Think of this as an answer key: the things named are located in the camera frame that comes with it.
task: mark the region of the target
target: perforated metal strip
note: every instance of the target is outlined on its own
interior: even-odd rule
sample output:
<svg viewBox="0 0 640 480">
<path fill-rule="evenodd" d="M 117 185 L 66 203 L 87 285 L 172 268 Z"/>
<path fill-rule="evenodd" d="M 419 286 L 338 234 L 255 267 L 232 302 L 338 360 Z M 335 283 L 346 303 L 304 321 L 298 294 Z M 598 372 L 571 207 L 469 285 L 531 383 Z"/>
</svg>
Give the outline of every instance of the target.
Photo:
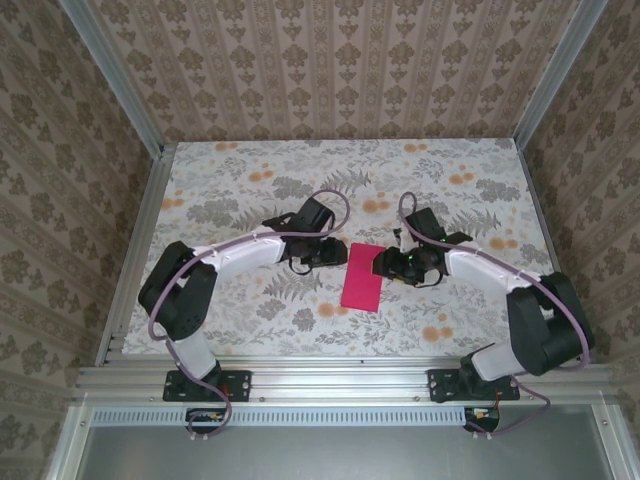
<svg viewBox="0 0 640 480">
<path fill-rule="evenodd" d="M 92 427 L 184 426 L 185 407 L 98 407 Z M 232 426 L 464 425 L 463 407 L 234 407 Z"/>
</svg>

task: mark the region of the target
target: patterned fabric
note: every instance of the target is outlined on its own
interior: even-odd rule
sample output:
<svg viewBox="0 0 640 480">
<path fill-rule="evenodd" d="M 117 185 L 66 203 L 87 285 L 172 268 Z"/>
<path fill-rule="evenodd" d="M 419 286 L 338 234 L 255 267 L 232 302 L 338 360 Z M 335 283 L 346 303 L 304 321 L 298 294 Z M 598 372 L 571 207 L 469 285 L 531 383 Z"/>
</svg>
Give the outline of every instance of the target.
<svg viewBox="0 0 640 480">
<path fill-rule="evenodd" d="M 149 158 L 56 2 L 0 2 L 0 477 L 53 452 Z"/>
<path fill-rule="evenodd" d="M 230 240 L 297 211 L 326 187 L 351 202 L 352 216 L 338 235 L 347 245 L 395 245 L 398 197 L 411 190 L 448 232 L 466 232 L 519 267 L 551 269 L 511 139 L 186 143 L 178 146 L 143 280 L 169 243 Z M 341 218 L 340 199 L 320 200 Z M 385 280 L 378 313 L 343 308 L 345 271 L 346 265 L 319 268 L 299 277 L 279 264 L 218 285 L 204 327 L 213 351 L 460 355 L 508 335 L 504 299 L 451 278 L 431 289 Z M 165 353 L 149 338 L 147 321 L 137 306 L 125 353 Z"/>
<path fill-rule="evenodd" d="M 640 429 L 640 2 L 609 2 L 525 154 L 598 358 Z"/>
<path fill-rule="evenodd" d="M 165 142 L 509 137 L 578 4 L 89 3 Z"/>
</svg>

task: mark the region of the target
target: robotic arm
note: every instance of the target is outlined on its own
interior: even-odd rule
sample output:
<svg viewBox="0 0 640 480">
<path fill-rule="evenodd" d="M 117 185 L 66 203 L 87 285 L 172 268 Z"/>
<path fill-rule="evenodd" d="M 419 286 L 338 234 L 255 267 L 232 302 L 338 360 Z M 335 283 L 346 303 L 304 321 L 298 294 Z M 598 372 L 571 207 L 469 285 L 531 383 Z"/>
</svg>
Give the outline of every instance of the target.
<svg viewBox="0 0 640 480">
<path fill-rule="evenodd" d="M 438 381 L 430 382 L 432 400 L 492 399 L 496 389 L 509 385 L 512 375 L 527 372 L 539 376 L 583 353 L 580 335 L 567 316 L 521 275 L 538 281 L 555 295 L 579 324 L 589 349 L 593 347 L 593 333 L 564 274 L 513 273 L 478 255 L 479 246 L 467 235 L 446 235 L 429 208 L 416 211 L 405 220 L 419 234 L 411 232 L 411 240 L 417 246 L 407 248 L 401 242 L 400 249 L 392 247 L 380 253 L 374 260 L 374 273 L 422 287 L 432 286 L 423 285 L 425 275 L 437 270 L 440 278 L 434 285 L 444 275 L 450 275 L 494 298 L 506 299 L 510 338 L 463 357 L 459 370 L 438 375 Z"/>
<path fill-rule="evenodd" d="M 249 237 L 216 245 L 215 251 L 219 253 L 213 255 L 206 255 L 211 247 L 192 249 L 182 242 L 172 243 L 144 283 L 138 302 L 152 316 L 169 281 L 187 262 L 203 256 L 181 276 L 182 285 L 176 284 L 169 290 L 153 320 L 164 327 L 168 347 L 182 367 L 196 379 L 215 386 L 221 374 L 220 363 L 209 349 L 201 328 L 215 285 L 243 272 L 282 261 L 289 261 L 293 270 L 293 258 L 299 258 L 300 263 L 308 267 L 303 273 L 294 270 L 301 275 L 316 267 L 346 263 L 346 245 L 320 233 L 327 222 L 332 228 L 334 219 L 334 213 L 312 197 L 298 213 L 272 218 L 263 222 Z M 153 322 L 150 335 L 165 339 L 153 333 Z"/>
</svg>

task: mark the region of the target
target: gray metal panel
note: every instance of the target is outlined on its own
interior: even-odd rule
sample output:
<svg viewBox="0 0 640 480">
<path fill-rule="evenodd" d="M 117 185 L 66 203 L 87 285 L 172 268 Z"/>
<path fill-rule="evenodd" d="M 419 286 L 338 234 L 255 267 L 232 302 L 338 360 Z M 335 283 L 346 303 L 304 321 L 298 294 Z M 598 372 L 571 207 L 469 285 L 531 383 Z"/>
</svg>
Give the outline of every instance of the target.
<svg viewBox="0 0 640 480">
<path fill-rule="evenodd" d="M 589 0 L 578 5 L 513 133 L 520 150 L 527 146 L 606 4 L 607 0 Z"/>
<path fill-rule="evenodd" d="M 60 3 L 80 33 L 93 60 L 100 67 L 100 71 L 138 132 L 144 146 L 149 150 L 151 158 L 158 160 L 160 147 L 163 143 L 162 132 L 148 115 L 144 106 L 146 102 L 138 96 L 135 87 L 129 81 L 126 67 L 113 53 L 109 41 L 100 30 L 100 25 L 91 12 L 89 2 L 60 0 Z"/>
<path fill-rule="evenodd" d="M 503 408 L 505 424 L 529 412 Z M 504 437 L 460 427 L 91 429 L 80 479 L 613 479 L 590 407 L 554 407 Z"/>
</svg>

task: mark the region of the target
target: gray leaf pattern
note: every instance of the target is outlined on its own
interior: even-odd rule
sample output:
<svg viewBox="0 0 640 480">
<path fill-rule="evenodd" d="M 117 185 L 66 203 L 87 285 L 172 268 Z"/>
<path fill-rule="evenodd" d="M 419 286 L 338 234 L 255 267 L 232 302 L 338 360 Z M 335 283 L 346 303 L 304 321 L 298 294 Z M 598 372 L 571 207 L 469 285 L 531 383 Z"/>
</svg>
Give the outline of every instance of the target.
<svg viewBox="0 0 640 480">
<path fill-rule="evenodd" d="M 511 140 L 183 143 L 143 280 L 169 243 L 232 239 L 297 211 L 320 188 L 349 198 L 351 218 L 337 235 L 348 246 L 395 246 L 398 197 L 411 190 L 448 232 L 466 232 L 520 268 L 546 271 L 549 258 L 526 185 Z M 318 200 L 340 221 L 339 198 L 323 193 Z M 17 258 L 5 267 L 29 282 L 34 272 L 23 270 Z M 298 276 L 283 262 L 231 278 L 216 287 L 205 336 L 218 355 L 459 355 L 507 334 L 504 305 L 450 277 L 424 290 L 384 281 L 379 312 L 343 308 L 345 272 L 343 265 Z M 96 318 L 88 316 L 92 323 Z M 136 306 L 126 353 L 164 352 L 149 340 L 147 319 Z"/>
</svg>

